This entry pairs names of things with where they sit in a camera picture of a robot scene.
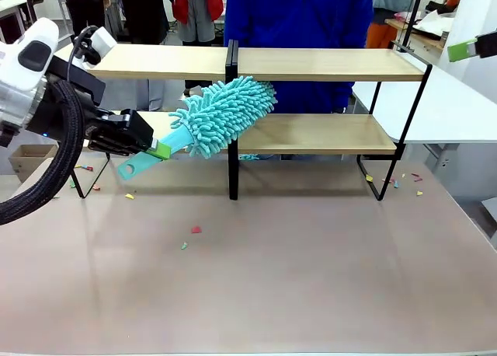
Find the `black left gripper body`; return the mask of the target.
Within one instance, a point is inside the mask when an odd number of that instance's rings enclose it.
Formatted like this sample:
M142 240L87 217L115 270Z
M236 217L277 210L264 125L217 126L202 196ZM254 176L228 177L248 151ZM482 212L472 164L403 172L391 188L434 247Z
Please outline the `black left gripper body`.
M47 81L65 80L68 63L54 56L47 69ZM89 146L132 146L132 138L120 130L119 122L108 119L113 113L99 107L103 99L106 84L84 69L74 65L70 67L70 84L73 87L83 110L84 137ZM60 141L63 135L62 109L54 104L49 105L50 112L46 135Z

